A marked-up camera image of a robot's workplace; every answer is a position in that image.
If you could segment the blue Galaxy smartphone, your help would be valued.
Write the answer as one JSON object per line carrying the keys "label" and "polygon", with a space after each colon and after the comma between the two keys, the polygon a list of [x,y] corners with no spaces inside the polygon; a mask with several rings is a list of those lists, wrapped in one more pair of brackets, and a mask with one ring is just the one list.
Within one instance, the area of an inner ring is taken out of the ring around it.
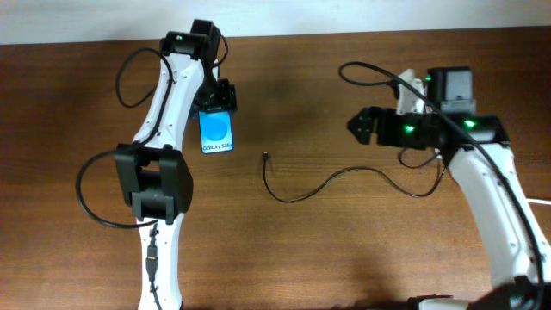
{"label": "blue Galaxy smartphone", "polygon": [[229,112],[200,112],[199,124],[203,153],[231,152],[234,149],[232,118]]}

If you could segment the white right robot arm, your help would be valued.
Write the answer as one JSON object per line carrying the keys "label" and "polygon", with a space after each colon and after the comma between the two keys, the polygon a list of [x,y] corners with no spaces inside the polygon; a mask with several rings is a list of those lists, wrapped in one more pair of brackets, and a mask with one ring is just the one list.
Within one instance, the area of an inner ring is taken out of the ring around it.
{"label": "white right robot arm", "polygon": [[475,301],[411,297],[398,309],[548,309],[550,244],[518,180],[511,143],[495,115],[477,115],[467,66],[390,74],[397,108],[363,108],[347,124],[359,143],[432,148],[467,199],[491,267],[492,290]]}

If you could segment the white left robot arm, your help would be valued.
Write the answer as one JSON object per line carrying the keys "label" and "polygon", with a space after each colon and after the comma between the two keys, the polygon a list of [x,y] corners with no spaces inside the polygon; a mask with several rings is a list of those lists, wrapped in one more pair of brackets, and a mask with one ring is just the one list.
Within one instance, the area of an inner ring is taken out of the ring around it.
{"label": "white left robot arm", "polygon": [[115,167],[124,202],[132,209],[142,253],[139,308],[180,309],[179,237],[194,192],[183,158],[189,120],[200,124],[204,153],[233,149],[236,90],[220,78],[217,54],[226,40],[211,21],[160,41],[160,73],[152,105],[130,145],[120,144]]}

